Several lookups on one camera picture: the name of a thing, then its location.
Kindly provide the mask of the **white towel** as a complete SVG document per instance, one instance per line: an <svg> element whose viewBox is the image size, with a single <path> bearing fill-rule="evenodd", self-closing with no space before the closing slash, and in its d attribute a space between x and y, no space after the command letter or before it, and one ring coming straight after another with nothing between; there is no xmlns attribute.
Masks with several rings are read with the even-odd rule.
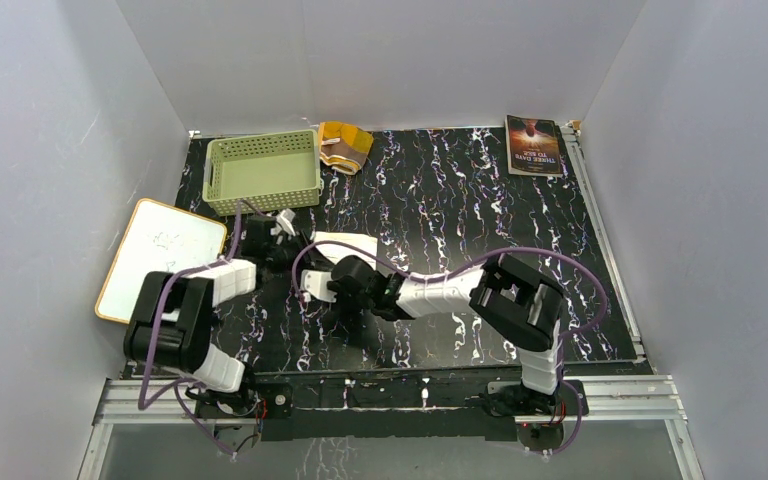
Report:
<svg viewBox="0 0 768 480"><path fill-rule="evenodd" d="M335 241L336 244L319 245L316 249L334 264L343 258L355 255L364 260L373 270L377 269L378 239L366 234L314 231L313 242Z"/></svg>

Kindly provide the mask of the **yellow brown cloth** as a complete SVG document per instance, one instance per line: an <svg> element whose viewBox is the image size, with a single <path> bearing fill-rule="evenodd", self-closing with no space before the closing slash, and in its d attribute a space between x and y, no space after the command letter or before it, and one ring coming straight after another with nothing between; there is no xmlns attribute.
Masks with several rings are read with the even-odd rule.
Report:
<svg viewBox="0 0 768 480"><path fill-rule="evenodd" d="M367 161L374 137L356 125L337 121L319 124L319 158L332 170L356 175Z"/></svg>

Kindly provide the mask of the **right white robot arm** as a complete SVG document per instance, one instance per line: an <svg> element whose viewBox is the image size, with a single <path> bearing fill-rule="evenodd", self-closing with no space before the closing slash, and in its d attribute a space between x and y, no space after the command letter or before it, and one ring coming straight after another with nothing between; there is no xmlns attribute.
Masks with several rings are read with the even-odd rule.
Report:
<svg viewBox="0 0 768 480"><path fill-rule="evenodd" d="M369 312L388 321L436 314L473 314L517 348L525 405L550 413L563 399L559 380L560 286L509 254L440 280L428 275L384 275L350 255L307 287L340 313Z"/></svg>

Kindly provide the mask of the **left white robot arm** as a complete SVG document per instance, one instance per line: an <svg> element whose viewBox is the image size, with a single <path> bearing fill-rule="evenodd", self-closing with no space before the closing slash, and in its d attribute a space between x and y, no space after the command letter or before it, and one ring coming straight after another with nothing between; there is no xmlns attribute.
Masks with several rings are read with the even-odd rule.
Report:
<svg viewBox="0 0 768 480"><path fill-rule="evenodd" d="M212 343L212 330L219 323L215 309L289 269L310 243L294 227L294 217L290 209L251 216L231 255L183 272L148 273L124 337L125 356L219 392L220 403L235 416L253 412L259 391L249 382L245 363Z"/></svg>

